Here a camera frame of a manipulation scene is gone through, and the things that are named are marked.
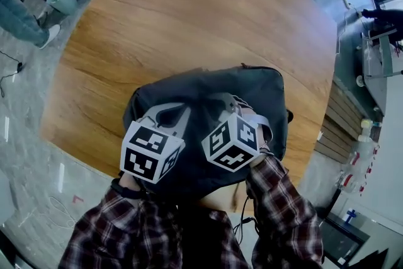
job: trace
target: plaid sleeve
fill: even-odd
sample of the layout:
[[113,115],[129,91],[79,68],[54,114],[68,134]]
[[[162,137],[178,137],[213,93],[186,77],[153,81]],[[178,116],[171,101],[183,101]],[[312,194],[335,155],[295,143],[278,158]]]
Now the plaid sleeve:
[[125,255],[139,228],[138,208],[109,189],[76,223],[59,268],[129,268]]
[[322,238],[316,212],[292,185],[286,169],[269,151],[251,169],[247,194],[254,200],[259,240],[254,268],[320,268]]

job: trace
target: plaid shirt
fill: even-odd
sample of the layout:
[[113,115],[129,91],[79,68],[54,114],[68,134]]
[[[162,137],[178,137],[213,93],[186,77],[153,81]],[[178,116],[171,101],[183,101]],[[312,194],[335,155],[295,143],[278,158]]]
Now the plaid shirt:
[[[246,183],[260,236],[253,267],[320,268],[322,239],[315,210],[297,193],[281,163],[268,153]],[[182,268],[187,244],[182,244],[180,210],[152,196],[130,203],[108,190],[77,222],[59,268]],[[223,231],[219,263],[211,268],[249,268],[227,214],[204,211]]]

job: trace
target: person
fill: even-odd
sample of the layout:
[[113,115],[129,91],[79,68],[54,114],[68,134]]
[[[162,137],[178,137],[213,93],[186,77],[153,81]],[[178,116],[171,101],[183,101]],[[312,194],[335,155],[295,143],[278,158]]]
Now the person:
[[[253,199],[259,239],[255,268],[320,268],[322,239],[313,206],[292,185],[267,145],[250,164],[247,194]],[[119,185],[141,192],[124,173]],[[151,193],[123,198],[110,188],[101,203],[76,223],[59,268],[249,268],[228,215],[178,205]]]
[[375,18],[380,20],[383,24],[391,25],[386,29],[371,31],[370,36],[375,37],[388,31],[392,31],[396,29],[395,33],[389,35],[389,41],[391,44],[395,44],[401,40],[403,40],[403,10],[398,9],[376,9],[376,10],[367,10],[358,12],[358,17],[365,18]]
[[60,32],[60,25],[46,30],[40,28],[20,0],[0,0],[0,27],[15,38],[31,42],[40,49],[46,47]]

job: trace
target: black bag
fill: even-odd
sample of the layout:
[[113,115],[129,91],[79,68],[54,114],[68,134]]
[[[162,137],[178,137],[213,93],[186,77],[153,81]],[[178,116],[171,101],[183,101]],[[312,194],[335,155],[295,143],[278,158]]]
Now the black bag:
[[283,159],[287,141],[288,121],[292,113],[285,108],[284,82],[281,74],[269,67],[242,65],[220,71],[197,69],[162,79],[138,88],[130,99],[123,116],[127,130],[133,120],[141,118],[155,105],[183,102],[192,113],[183,139],[186,147],[176,165],[157,184],[143,180],[145,188],[165,199],[186,201],[202,198],[216,189],[244,181],[249,173],[247,165],[235,173],[209,163],[200,142],[213,130],[207,123],[201,102],[212,93],[227,92],[246,101],[270,123],[273,139],[271,152]]

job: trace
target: concrete floor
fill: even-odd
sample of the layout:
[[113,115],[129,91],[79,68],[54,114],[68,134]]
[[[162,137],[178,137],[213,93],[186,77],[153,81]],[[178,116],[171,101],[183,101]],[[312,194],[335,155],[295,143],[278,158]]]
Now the concrete floor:
[[[48,87],[69,35],[88,1],[80,0],[77,13],[64,18],[60,35],[44,50],[0,31],[0,49],[25,63],[25,69],[14,82],[11,78],[5,80],[6,97],[0,100],[0,129],[4,129],[5,117],[9,118],[9,140],[6,142],[0,138],[0,169],[11,182],[16,204],[16,212],[1,230],[38,268],[57,266],[70,238],[73,220],[99,202],[110,182],[109,177],[38,137]],[[346,13],[343,1],[315,1],[338,23],[341,33]],[[372,0],[349,1],[358,9],[373,7]],[[39,14],[44,7],[41,0],[26,0],[26,5],[34,14]],[[363,27],[361,22],[356,21],[353,10],[347,17],[351,24],[341,42],[336,79],[365,103],[368,101],[367,94],[355,86],[353,59]],[[61,17],[53,16],[51,19],[58,21]],[[0,66],[4,67],[2,74],[15,70],[14,62],[6,57],[0,57]],[[307,176],[299,188],[302,194],[316,205],[325,204],[334,190],[330,177],[333,178],[332,174],[337,173],[339,167],[314,153]],[[322,181],[320,186],[311,185],[311,179],[318,176],[326,176],[328,180]],[[231,215],[234,222],[237,218],[238,215]],[[247,254],[251,252],[254,238],[251,235],[242,243]]]

